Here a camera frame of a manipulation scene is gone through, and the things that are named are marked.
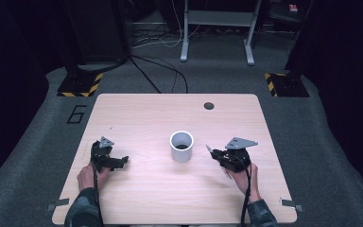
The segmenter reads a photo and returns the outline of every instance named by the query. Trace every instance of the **person's left hand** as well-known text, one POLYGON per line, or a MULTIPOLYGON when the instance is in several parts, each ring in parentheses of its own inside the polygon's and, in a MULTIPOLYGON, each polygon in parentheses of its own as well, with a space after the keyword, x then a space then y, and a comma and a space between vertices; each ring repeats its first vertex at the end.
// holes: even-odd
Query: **person's left hand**
MULTIPOLYGON (((107 167, 103 167, 101 172, 96 172, 98 191, 105 185, 109 172, 110 169, 107 167)), ((91 163, 83 167, 78 174, 78 190, 81 191, 87 187, 94 187, 94 172, 91 163)))

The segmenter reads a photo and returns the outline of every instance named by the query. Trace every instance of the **table leg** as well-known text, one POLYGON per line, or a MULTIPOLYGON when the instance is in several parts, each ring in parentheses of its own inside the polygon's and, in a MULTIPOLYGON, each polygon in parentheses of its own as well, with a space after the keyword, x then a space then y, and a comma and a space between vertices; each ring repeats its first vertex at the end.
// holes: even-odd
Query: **table leg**
POLYGON ((262 0, 258 0, 256 5, 255 5, 255 10, 254 10, 254 12, 252 14, 252 18, 251 18, 249 36, 247 37, 246 40, 244 40, 244 48, 246 50, 247 63, 250 66, 254 65, 254 57, 252 55, 252 50, 251 50, 251 40, 252 40, 252 35, 254 33, 254 30, 255 30, 255 24, 256 24, 256 21, 257 21, 257 17, 258 17, 258 11, 259 11, 259 8, 261 6, 261 1, 262 0))
POLYGON ((188 0, 184 0, 184 38, 181 48, 181 61, 187 61, 188 54, 188 0))

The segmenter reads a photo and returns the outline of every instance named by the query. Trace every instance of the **cable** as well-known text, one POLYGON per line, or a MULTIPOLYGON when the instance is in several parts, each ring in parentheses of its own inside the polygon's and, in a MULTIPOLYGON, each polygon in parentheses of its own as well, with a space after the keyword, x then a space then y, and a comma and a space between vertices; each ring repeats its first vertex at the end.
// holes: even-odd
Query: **cable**
POLYGON ((136 45, 146 44, 147 41, 150 41, 150 40, 167 39, 167 38, 171 37, 171 35, 172 34, 170 33, 170 30, 165 29, 165 24, 163 21, 161 24, 159 24, 158 26, 156 26, 153 29, 137 29, 137 30, 135 30, 133 36, 136 37, 136 39, 134 39, 131 43, 132 43, 132 46, 136 46, 136 45), (156 32, 156 33, 160 33, 160 34, 149 35, 149 32, 156 32))
POLYGON ((175 67, 174 67, 172 64, 170 64, 169 62, 166 62, 166 61, 164 61, 164 60, 158 59, 158 60, 161 60, 161 61, 163 61, 163 62, 166 62, 166 63, 167 63, 167 64, 169 64, 169 65, 172 65, 172 67, 173 67, 173 68, 170 68, 170 67, 167 67, 167 66, 165 66, 165 65, 159 64, 159 63, 157 63, 157 62, 155 62, 155 61, 146 60, 146 59, 144 59, 144 58, 142 58, 142 57, 138 57, 138 56, 135 56, 135 55, 130 55, 130 56, 131 56, 131 57, 134 57, 134 58, 136 58, 136 59, 142 60, 142 61, 147 61, 147 62, 150 62, 150 63, 156 64, 156 65, 162 66, 163 68, 167 68, 167 69, 173 70, 173 71, 175 71, 177 74, 180 74, 180 75, 181 75, 181 77, 182 77, 182 78, 183 78, 183 80, 184 80, 184 84, 185 84, 185 92, 188 94, 187 79, 185 78, 185 76, 184 76, 184 75, 183 75, 183 74, 182 74, 179 70, 175 69, 175 67))
POLYGON ((131 48, 138 48, 138 47, 142 47, 142 46, 149 45, 149 44, 168 44, 168 43, 174 43, 174 42, 180 41, 180 39, 178 39, 177 41, 164 41, 164 39, 167 39, 170 37, 172 37, 172 34, 170 33, 170 31, 165 31, 164 33, 159 34, 159 35, 146 35, 146 37, 144 37, 144 38, 133 41, 131 48), (160 40, 160 42, 148 43, 147 41, 150 41, 150 40, 160 40))
POLYGON ((96 202, 96 206, 98 207, 99 221, 101 222, 101 226, 103 227, 104 226, 104 220, 102 218, 101 205, 99 204, 98 179, 97 179, 97 176, 96 176, 95 162, 93 162, 93 172, 94 172, 95 202, 96 202))
MULTIPOLYGON (((244 162, 241 159, 239 159, 237 156, 232 155, 232 157, 237 159, 241 163, 242 166, 245 166, 244 162)), ((249 174, 249 171, 246 168, 244 168, 244 169, 246 170, 247 180, 248 180, 249 186, 247 187, 247 191, 246 191, 246 194, 245 194, 245 197, 244 197, 243 208, 241 210, 240 227, 245 227, 244 222, 245 222, 245 218, 246 218, 247 206, 248 206, 248 203, 249 203, 249 197, 251 195, 251 173, 252 173, 251 165, 250 165, 250 174, 249 174)))
POLYGON ((177 44, 179 44, 179 42, 182 40, 182 26, 181 26, 181 22, 179 21, 179 17, 178 17, 178 14, 176 12, 176 8, 175 8, 175 2, 174 0, 172 0, 172 7, 173 7, 173 11, 175 12, 175 16, 176 16, 176 20, 178 21, 178 26, 179 26, 179 32, 180 32, 180 37, 177 41, 164 41, 163 39, 159 38, 158 40, 160 40, 160 42, 154 42, 154 43, 147 43, 147 44, 141 44, 141 45, 137 45, 137 46, 134 46, 132 48, 138 48, 138 47, 141 47, 141 46, 145 46, 145 45, 149 45, 149 44, 163 44, 165 45, 166 47, 175 47, 177 44))
POLYGON ((163 59, 160 59, 160 58, 154 58, 154 57, 140 57, 141 59, 155 59, 155 60, 159 60, 159 61, 163 61, 164 63, 170 65, 170 67, 172 67, 172 70, 175 71, 175 79, 173 81, 173 86, 172 86, 172 94, 173 94, 173 89, 175 88, 175 85, 176 85, 176 79, 178 78, 178 71, 176 70, 175 66, 173 66, 173 64, 163 60, 163 59))
POLYGON ((97 74, 101 74, 101 73, 105 73, 108 72, 110 70, 113 70, 117 67, 119 67, 120 65, 122 65, 126 60, 122 60, 122 61, 118 61, 116 64, 108 66, 108 67, 103 67, 103 68, 99 68, 99 69, 91 69, 91 70, 86 70, 86 69, 81 69, 83 71, 86 72, 90 72, 90 73, 97 73, 97 74))
POLYGON ((152 80, 147 76, 147 74, 140 68, 138 67, 138 65, 134 62, 134 60, 132 59, 132 57, 129 57, 129 59, 131 60, 131 62, 134 64, 134 66, 140 70, 140 72, 144 75, 144 77, 148 80, 148 82, 151 84, 151 86, 155 89, 155 91, 157 91, 157 93, 161 94, 162 92, 155 86, 155 84, 152 82, 152 80))
MULTIPOLYGON (((207 10, 208 7, 208 0, 205 1, 205 8, 204 10, 207 10)), ((194 33, 196 33, 196 31, 199 29, 201 25, 198 25, 197 28, 188 36, 188 38, 190 38, 194 33)))

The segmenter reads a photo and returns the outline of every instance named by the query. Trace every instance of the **gray carpet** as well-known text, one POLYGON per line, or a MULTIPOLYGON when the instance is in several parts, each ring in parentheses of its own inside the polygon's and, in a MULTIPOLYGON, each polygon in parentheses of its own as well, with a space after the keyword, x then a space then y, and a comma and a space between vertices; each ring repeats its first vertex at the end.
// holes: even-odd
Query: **gray carpet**
MULTIPOLYGON (((173 64, 185 75, 189 93, 258 96, 291 196, 305 209, 289 226, 363 226, 363 183, 327 126, 317 88, 302 77, 309 98, 272 97, 268 90, 264 74, 284 72, 292 41, 261 35, 253 50, 255 65, 248 66, 243 38, 201 37, 190 43, 188 62, 180 62, 182 43, 146 45, 132 53, 173 64)), ((171 93, 173 72, 136 62, 163 93, 171 93)), ((130 61, 105 73, 92 97, 56 96, 64 77, 64 69, 47 75, 45 102, 0 169, 0 226, 54 226, 53 212, 45 207, 61 194, 99 94, 155 93, 130 61), (78 109, 85 112, 81 123, 66 124, 76 105, 87 106, 78 109)), ((184 92, 177 77, 174 93, 184 92)))

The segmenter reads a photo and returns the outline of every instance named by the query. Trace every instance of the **white metal frame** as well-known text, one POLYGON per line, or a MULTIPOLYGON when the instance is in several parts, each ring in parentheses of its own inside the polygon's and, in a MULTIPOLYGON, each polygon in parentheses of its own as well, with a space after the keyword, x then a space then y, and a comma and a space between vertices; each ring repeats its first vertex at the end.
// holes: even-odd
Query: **white metal frame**
POLYGON ((244 39, 244 48, 246 50, 247 63, 249 65, 254 65, 251 40, 261 1, 262 0, 256 1, 254 12, 227 12, 188 10, 188 0, 184 0, 184 38, 181 48, 181 61, 187 61, 189 25, 249 26, 250 31, 247 39, 244 39))

